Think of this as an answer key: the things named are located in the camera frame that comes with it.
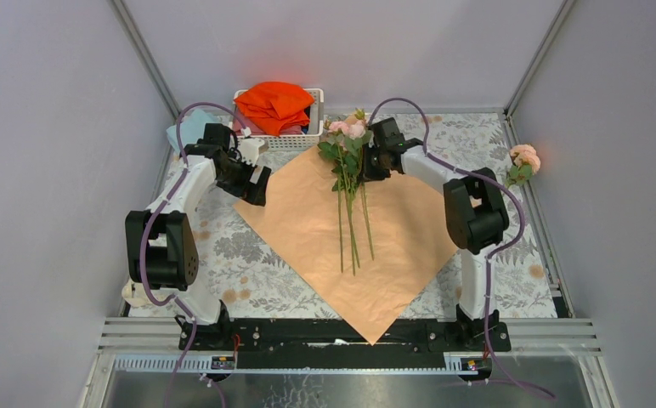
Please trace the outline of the green and orange wrapping paper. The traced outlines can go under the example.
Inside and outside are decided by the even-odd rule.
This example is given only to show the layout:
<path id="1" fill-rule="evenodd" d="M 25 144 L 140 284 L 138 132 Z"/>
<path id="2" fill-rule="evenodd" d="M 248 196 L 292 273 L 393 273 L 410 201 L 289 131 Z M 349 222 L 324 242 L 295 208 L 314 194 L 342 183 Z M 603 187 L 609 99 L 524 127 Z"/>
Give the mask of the green and orange wrapping paper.
<path id="1" fill-rule="evenodd" d="M 444 199 L 394 174 L 345 195 L 312 147 L 269 177 L 264 206 L 236 212 L 367 343 L 375 344 L 456 254 Z"/>

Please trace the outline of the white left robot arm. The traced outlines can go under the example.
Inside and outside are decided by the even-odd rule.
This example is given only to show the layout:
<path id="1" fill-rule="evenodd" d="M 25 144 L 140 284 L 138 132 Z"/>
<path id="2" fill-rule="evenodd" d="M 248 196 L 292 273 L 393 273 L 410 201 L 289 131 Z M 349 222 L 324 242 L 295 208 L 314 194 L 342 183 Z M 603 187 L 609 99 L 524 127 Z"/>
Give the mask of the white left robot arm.
<path id="1" fill-rule="evenodd" d="M 208 326 L 218 322 L 222 303 L 197 283 L 200 257 L 190 225 L 206 191 L 216 186 L 253 206 L 264 206 L 271 170 L 258 165 L 268 144 L 208 123 L 204 135 L 187 144 L 183 166 L 144 210 L 125 220 L 130 278 L 156 306 L 175 303 L 187 321 Z"/>

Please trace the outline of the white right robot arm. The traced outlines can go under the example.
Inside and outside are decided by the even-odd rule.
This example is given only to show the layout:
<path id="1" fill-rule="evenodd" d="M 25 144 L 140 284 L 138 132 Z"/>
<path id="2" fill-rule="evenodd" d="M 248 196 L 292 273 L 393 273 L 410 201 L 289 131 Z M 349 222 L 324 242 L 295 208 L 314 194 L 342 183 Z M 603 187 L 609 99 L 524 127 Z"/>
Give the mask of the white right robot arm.
<path id="1" fill-rule="evenodd" d="M 498 323 L 492 300 L 495 274 L 490 251 L 503 241 L 509 217 L 495 173 L 487 168 L 461 170 L 432 156 L 419 139 L 407 139 L 393 118 L 369 126 L 373 137 L 364 150 L 365 181 L 387 179 L 392 172 L 419 179 L 444 198 L 448 235 L 461 256 L 461 299 L 457 319 L 479 331 Z"/>

